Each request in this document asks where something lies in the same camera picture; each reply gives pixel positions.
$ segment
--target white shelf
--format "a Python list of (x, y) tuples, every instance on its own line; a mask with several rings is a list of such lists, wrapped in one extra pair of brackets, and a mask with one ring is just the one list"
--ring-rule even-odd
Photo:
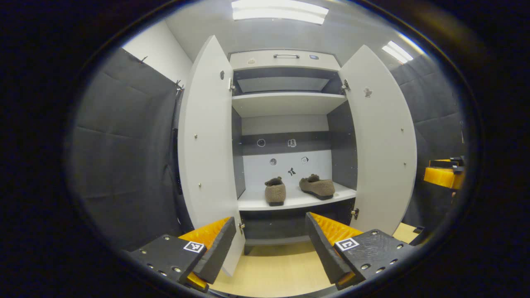
[(287, 197), (282, 206), (269, 206), (265, 200), (265, 185), (262, 187), (250, 186), (243, 192), (237, 204), (239, 211), (271, 211), (282, 209), (293, 209), (324, 205), (354, 198), (357, 192), (355, 190), (333, 183), (335, 186), (335, 195), (331, 199), (319, 200), (312, 195), (304, 193), (298, 185), (285, 185)]
[(346, 101), (344, 95), (313, 92), (272, 92), (232, 97), (242, 118), (279, 115), (327, 115)]

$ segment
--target orange object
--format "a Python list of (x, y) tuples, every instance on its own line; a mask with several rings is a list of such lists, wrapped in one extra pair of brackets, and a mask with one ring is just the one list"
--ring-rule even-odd
[(182, 240), (202, 243), (206, 246), (206, 249), (210, 249), (212, 244), (214, 243), (215, 237), (217, 237), (217, 234), (219, 234), (219, 232), (229, 219), (230, 217), (227, 217), (223, 220), (219, 220), (214, 223), (205, 225), (201, 228), (186, 233), (180, 236), (179, 238)]
[(352, 281), (354, 277), (355, 277), (355, 273), (353, 272), (349, 272), (343, 277), (341, 277), (341, 279), (337, 282), (337, 284), (339, 285), (339, 288), (344, 288), (344, 286), (347, 285), (350, 281)]
[(427, 167), (425, 168), (423, 180), (450, 189), (460, 189), (464, 182), (464, 177), (465, 172), (454, 173), (453, 169)]
[(186, 279), (186, 283), (190, 284), (191, 286), (193, 286), (195, 288), (200, 288), (200, 289), (203, 289), (203, 290), (206, 289), (206, 287), (208, 286), (208, 283), (203, 281), (202, 278), (198, 277), (193, 272), (191, 272), (188, 275), (188, 278)]
[[(214, 244), (215, 238), (217, 237), (217, 235), (219, 234), (219, 232), (221, 231), (221, 229), (223, 228), (223, 226), (229, 219), (230, 217), (227, 217), (225, 219), (205, 225), (201, 228), (198, 228), (189, 233), (181, 235), (179, 236), (179, 238), (182, 240), (202, 243), (205, 245), (206, 249), (208, 250), (211, 248), (212, 244)], [(188, 275), (186, 279), (186, 283), (188, 283), (189, 285), (195, 288), (199, 288), (201, 290), (205, 290), (206, 287), (208, 286), (208, 283), (206, 283), (206, 281), (198, 277), (193, 272), (191, 272)]]
[(356, 230), (351, 226), (341, 224), (338, 221), (331, 220), (327, 217), (315, 214), (313, 212), (310, 212), (310, 214), (319, 224), (320, 229), (324, 233), (324, 236), (329, 241), (331, 246), (335, 245), (335, 242), (337, 241), (341, 241), (362, 234), (361, 231)]

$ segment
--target fluorescent light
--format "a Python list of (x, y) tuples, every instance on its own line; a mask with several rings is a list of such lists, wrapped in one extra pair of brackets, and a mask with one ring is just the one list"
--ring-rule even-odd
[(418, 47), (418, 45), (416, 45), (414, 43), (414, 41), (410, 40), (408, 37), (406, 37), (405, 35), (401, 34), (401, 33), (398, 33), (399, 37), (401, 37), (401, 39), (403, 39), (406, 43), (409, 44), (409, 46), (411, 46), (414, 50), (416, 50), (416, 52), (420, 53), (420, 54), (425, 54), (425, 52), (420, 48)]
[(398, 54), (398, 52), (394, 51), (389, 46), (384, 46), (383, 47), (383, 51), (389, 53), (390, 55), (392, 55), (394, 58), (396, 58), (397, 60), (399, 60), (403, 64), (408, 62), (408, 60), (405, 57), (403, 57), (400, 54)]
[(388, 42), (388, 46), (396, 50), (401, 56), (405, 57), (408, 61), (412, 60), (412, 56), (409, 53), (405, 52), (400, 46), (396, 45), (392, 40)]
[(232, 2), (234, 20), (291, 19), (322, 25), (328, 9), (294, 0), (238, 0)]

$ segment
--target gray wall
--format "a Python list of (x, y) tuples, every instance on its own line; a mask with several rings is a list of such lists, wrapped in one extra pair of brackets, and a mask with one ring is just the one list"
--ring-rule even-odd
[(348, 101), (328, 113), (328, 126), (333, 181), (357, 189), (357, 141)]
[(243, 126), (241, 116), (232, 108), (232, 156), (234, 158), (234, 178), (237, 198), (239, 198), (246, 189), (245, 186), (245, 169), (243, 167)]
[(459, 93), (428, 57), (420, 56), (391, 71), (409, 105), (418, 148), (416, 184), (403, 219), (435, 228), (451, 207), (451, 190), (423, 181), (429, 160), (465, 155)]
[(74, 191), (112, 245), (180, 235), (168, 162), (173, 82), (117, 50), (78, 107), (70, 151)]

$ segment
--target light wood floor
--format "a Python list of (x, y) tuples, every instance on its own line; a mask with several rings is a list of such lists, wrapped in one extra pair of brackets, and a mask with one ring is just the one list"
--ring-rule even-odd
[[(401, 223), (394, 237), (410, 243), (417, 234)], [(333, 286), (310, 242), (285, 246), (262, 246), (242, 255), (234, 276), (222, 270), (212, 290), (251, 297), (287, 297)]]

